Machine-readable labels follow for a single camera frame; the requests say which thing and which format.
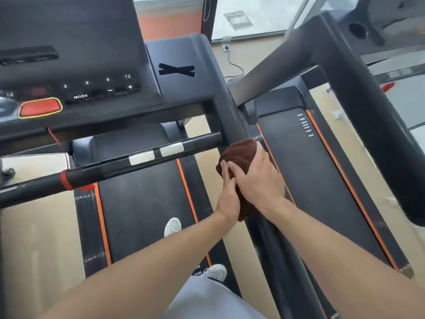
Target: yellow button outline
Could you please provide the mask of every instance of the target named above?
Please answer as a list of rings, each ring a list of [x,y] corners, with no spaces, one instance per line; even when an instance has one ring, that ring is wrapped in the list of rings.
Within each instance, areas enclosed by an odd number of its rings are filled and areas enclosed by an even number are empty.
[[[46,100],[46,99],[55,99],[55,100],[59,103],[60,110],[59,110],[59,111],[55,111],[55,112],[50,112],[50,113],[40,114],[40,115],[33,115],[33,116],[30,116],[30,117],[22,117],[22,116],[21,116],[21,109],[22,109],[22,107],[23,107],[23,105],[24,105],[24,104],[26,104],[26,103],[31,103],[31,102],[33,102],[33,101],[44,101],[44,100]],[[20,119],[33,119],[33,118],[35,118],[35,117],[46,117],[46,116],[48,116],[48,115],[56,114],[56,113],[62,112],[62,110],[63,110],[63,105],[62,105],[62,102],[60,101],[60,99],[59,99],[59,98],[56,98],[56,97],[47,97],[47,98],[45,98],[45,99],[35,99],[35,100],[32,100],[32,101],[25,101],[25,102],[23,102],[23,103],[21,104],[21,106],[19,107],[18,116],[19,116],[19,118],[20,118]]]

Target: emergency stop button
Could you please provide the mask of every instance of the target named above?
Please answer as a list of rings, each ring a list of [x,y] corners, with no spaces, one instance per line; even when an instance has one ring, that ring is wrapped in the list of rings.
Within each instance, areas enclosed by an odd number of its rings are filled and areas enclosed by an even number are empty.
[[[32,117],[44,117],[62,111],[62,103],[54,97],[25,101],[19,108],[19,117],[28,119]]]

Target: orange stripe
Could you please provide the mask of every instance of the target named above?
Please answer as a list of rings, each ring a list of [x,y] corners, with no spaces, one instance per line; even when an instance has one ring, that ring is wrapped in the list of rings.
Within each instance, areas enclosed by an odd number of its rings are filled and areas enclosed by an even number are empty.
[[[280,175],[282,176],[282,180],[284,181],[284,184],[285,184],[286,190],[288,190],[288,193],[290,194],[290,198],[291,198],[292,202],[294,203],[294,205],[296,205],[296,204],[295,204],[295,200],[294,200],[294,198],[292,197],[291,192],[290,192],[290,190],[289,190],[288,186],[286,185],[286,182],[285,182],[284,176],[282,175],[282,173],[281,173],[281,172],[280,172],[280,170],[279,170],[279,166],[278,166],[278,164],[276,163],[276,160],[275,160],[275,159],[274,159],[274,157],[273,157],[272,151],[270,150],[269,145],[267,144],[266,138],[264,137],[263,132],[261,131],[261,128],[260,128],[260,126],[258,125],[258,123],[257,123],[257,128],[258,128],[258,130],[260,131],[261,137],[263,138],[264,144],[266,145],[266,147],[267,147],[267,149],[268,149],[268,151],[269,151],[269,153],[270,153],[270,156],[272,157],[272,160],[273,160],[273,162],[274,162],[274,165],[276,166],[276,169],[279,171]]]
[[[177,161],[178,169],[180,171],[180,176],[182,177],[182,180],[183,180],[183,186],[184,186],[184,189],[186,190],[186,195],[187,195],[187,198],[189,200],[190,209],[192,209],[193,218],[195,219],[195,223],[197,224],[198,223],[198,217],[196,215],[195,208],[193,206],[192,198],[190,197],[189,188],[187,187],[187,182],[186,182],[186,178],[184,177],[182,165],[180,164],[179,159],[176,159],[176,161]],[[206,258],[207,258],[208,266],[212,266],[210,256],[208,255],[208,253],[206,255]]]
[[[103,245],[105,246],[106,262],[108,263],[108,266],[111,266],[112,260],[110,258],[108,236],[106,235],[105,219],[103,218],[102,202],[100,201],[100,193],[97,182],[94,183],[94,193],[96,195],[97,211],[99,212],[99,221],[100,229],[102,230]]]
[[[370,219],[368,213],[366,212],[366,209],[364,208],[362,202],[360,201],[359,197],[357,196],[356,192],[354,191],[353,186],[349,182],[346,174],[344,173],[342,167],[340,166],[336,156],[332,152],[331,148],[329,147],[328,143],[325,140],[325,137],[323,136],[322,132],[320,131],[319,127],[317,126],[316,121],[314,120],[314,118],[311,115],[311,113],[309,112],[309,110],[306,110],[306,112],[307,112],[307,115],[309,116],[311,122],[313,123],[317,133],[319,134],[320,138],[322,139],[323,144],[325,145],[326,149],[328,150],[329,154],[331,155],[332,160],[334,161],[335,165],[337,166],[341,176],[343,177],[344,181],[346,182],[347,187],[351,191],[351,194],[353,195],[354,200],[357,202],[360,210],[362,211],[364,217],[366,218],[366,221],[368,222],[369,226],[371,227],[372,231],[374,232],[376,239],[378,240],[379,244],[381,245],[382,249],[384,250],[385,255],[387,256],[387,258],[390,261],[393,268],[396,269],[397,271],[400,271],[396,262],[394,261],[393,257],[391,256],[390,252],[388,251],[387,247],[385,246],[384,241],[382,240],[381,236],[379,235],[378,231],[376,230],[375,226],[373,225],[372,220]]]

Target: white shoe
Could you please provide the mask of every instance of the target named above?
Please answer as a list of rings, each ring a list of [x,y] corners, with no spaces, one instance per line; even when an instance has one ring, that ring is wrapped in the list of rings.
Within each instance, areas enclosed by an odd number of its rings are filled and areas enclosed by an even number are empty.
[[[168,221],[167,225],[165,225],[164,237],[177,233],[179,230],[182,230],[182,223],[180,223],[178,218],[173,217]]]
[[[222,264],[214,264],[213,266],[205,269],[204,273],[202,273],[200,276],[223,282],[224,279],[226,279],[227,270],[226,267]]]

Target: person's right hand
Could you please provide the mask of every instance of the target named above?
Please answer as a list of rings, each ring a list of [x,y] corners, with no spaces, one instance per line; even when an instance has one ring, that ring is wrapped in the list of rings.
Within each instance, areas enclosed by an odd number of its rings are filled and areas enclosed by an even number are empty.
[[[257,142],[257,152],[247,174],[231,161],[228,166],[246,200],[269,218],[268,211],[274,209],[285,195],[285,184],[262,145]]]

